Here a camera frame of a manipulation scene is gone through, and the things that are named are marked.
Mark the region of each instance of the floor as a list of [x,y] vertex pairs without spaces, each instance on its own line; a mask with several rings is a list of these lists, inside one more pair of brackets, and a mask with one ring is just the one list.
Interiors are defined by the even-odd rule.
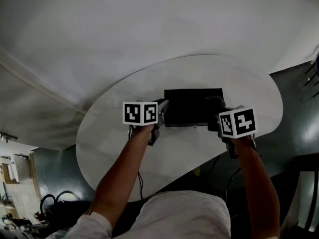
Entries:
[[38,221],[33,214],[40,210],[40,199],[36,195],[32,179],[20,181],[20,184],[6,184],[5,189],[19,218],[26,218],[32,224],[37,224]]
[[[274,178],[282,176],[295,156],[319,152],[319,95],[312,98],[312,95],[319,91],[319,85],[313,86],[319,77],[316,76],[308,86],[304,87],[307,77],[314,74],[314,71],[310,71],[305,75],[309,66],[306,63],[271,75],[282,95],[284,115],[278,128],[268,135],[257,138],[256,145],[269,174]],[[216,158],[201,165],[197,169],[197,174],[207,180],[216,192],[223,195],[231,175],[239,164],[238,160],[231,160],[225,152],[214,170],[209,173],[215,160]],[[94,191],[84,180],[77,165],[75,146],[64,151],[40,148],[34,152],[34,163],[42,196],[46,194],[58,196],[64,192],[63,195],[67,200],[93,199]],[[238,192],[243,193],[241,196],[244,198],[241,173],[234,177],[230,185],[229,205],[232,205],[232,199],[235,204],[239,202],[235,198]],[[242,213],[240,218],[244,216],[247,218],[248,212]]]

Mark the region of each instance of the forearm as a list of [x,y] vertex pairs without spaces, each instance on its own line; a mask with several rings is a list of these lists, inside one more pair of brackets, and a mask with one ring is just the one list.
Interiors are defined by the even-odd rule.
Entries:
[[252,237],[279,237],[279,199],[266,168],[252,147],[240,144],[236,150],[244,175]]
[[147,130],[134,133],[96,189],[90,210],[106,217],[113,227],[134,187],[149,138]]

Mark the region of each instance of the black device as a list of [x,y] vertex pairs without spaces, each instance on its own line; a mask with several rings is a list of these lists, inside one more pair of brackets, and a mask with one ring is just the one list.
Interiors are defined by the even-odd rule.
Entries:
[[166,126],[208,125],[214,117],[210,97],[224,98],[222,89],[176,89],[165,90],[164,99],[169,100],[165,112]]
[[157,102],[158,104],[158,113],[159,113],[159,116],[158,116],[158,122],[157,124],[154,125],[154,128],[152,130],[152,136],[151,136],[151,139],[149,140],[149,143],[148,145],[150,146],[153,146],[154,143],[156,142],[156,140],[158,139],[158,137],[160,136],[160,126],[164,124],[164,121],[163,121],[163,115],[166,113],[167,111],[167,108],[168,108],[168,105],[169,105],[169,101],[168,100],[164,100],[164,99],[159,99],[159,100],[156,100],[155,102]]

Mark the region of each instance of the chair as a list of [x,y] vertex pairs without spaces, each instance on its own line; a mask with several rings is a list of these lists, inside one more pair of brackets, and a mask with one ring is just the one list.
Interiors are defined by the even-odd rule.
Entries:
[[[306,82],[305,86],[307,86],[307,85],[310,83],[310,81],[312,81],[312,80],[315,78],[316,75],[319,76],[319,56],[317,56],[317,58],[315,59],[315,62],[310,66],[310,68],[305,72],[305,74],[307,74],[314,66],[315,66],[315,68],[316,68],[316,72],[315,72],[315,74]],[[318,94],[319,94],[319,91],[318,91],[317,93],[315,93],[315,94],[313,95],[313,97],[315,97],[315,96],[318,95]]]
[[318,239],[318,188],[319,188],[319,153],[295,157],[289,168],[287,189],[295,187],[285,220],[281,226],[281,238]]

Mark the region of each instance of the wire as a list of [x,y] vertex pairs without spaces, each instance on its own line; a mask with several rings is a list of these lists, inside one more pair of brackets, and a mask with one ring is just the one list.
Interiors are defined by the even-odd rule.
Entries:
[[32,216],[39,222],[39,223],[46,223],[46,221],[40,221],[36,216],[35,213],[31,213]]
[[[131,139],[135,128],[133,127],[133,125],[129,125],[129,127],[130,127],[129,128],[129,139]],[[143,191],[144,182],[143,182],[143,179],[142,179],[140,172],[138,172],[138,178],[139,178],[139,182],[140,182],[140,196],[141,196],[141,200],[143,200],[142,191]]]
[[234,179],[235,175],[238,174],[241,171],[241,167],[237,169],[236,172],[233,173],[233,175],[230,177],[228,184],[227,184],[227,188],[226,188],[226,193],[225,193],[225,203],[227,204],[227,193],[228,193],[228,189],[230,187],[230,183],[232,182],[232,180]]
[[10,220],[9,220],[7,217],[6,217],[6,218],[4,218],[4,216],[2,217],[2,222],[3,222],[5,225],[8,226],[10,223],[9,223],[9,224],[5,223],[5,222],[4,222],[5,220],[8,220],[8,221],[10,221]]
[[44,204],[44,200],[47,199],[47,198],[49,198],[49,197],[53,198],[53,200],[54,200],[54,205],[56,205],[56,199],[55,199],[55,197],[54,197],[53,195],[51,195],[51,194],[45,195],[45,196],[42,198],[41,202],[40,202],[40,210],[41,210],[42,215],[44,215],[44,216],[45,216],[45,213],[43,212],[43,208],[42,208],[42,207],[43,207],[43,204]]
[[143,182],[143,179],[141,177],[140,172],[138,172],[138,178],[139,178],[139,182],[140,182],[140,196],[141,196],[141,200],[143,200],[142,190],[143,190],[144,182]]
[[206,180],[208,179],[208,177],[209,177],[209,176],[211,175],[211,173],[213,172],[213,170],[214,170],[214,168],[215,168],[215,165],[216,165],[217,161],[219,160],[220,156],[221,156],[221,155],[219,155],[219,156],[216,157],[216,159],[215,159],[213,165],[211,166],[211,169],[209,170],[209,172],[208,172],[208,174],[207,174],[207,176],[206,176]]
[[[278,188],[276,189],[276,191],[278,192],[282,187],[285,186],[285,184],[286,184],[286,183],[284,183],[283,185],[281,185],[280,187],[278,187]],[[234,216],[232,216],[232,217],[230,217],[230,218],[232,219],[232,218],[234,218],[234,217],[238,217],[238,216],[242,215],[243,213],[247,212],[248,210],[249,210],[249,209],[247,208],[247,209],[244,210],[243,212],[241,212],[241,213],[239,213],[239,214],[235,214]]]

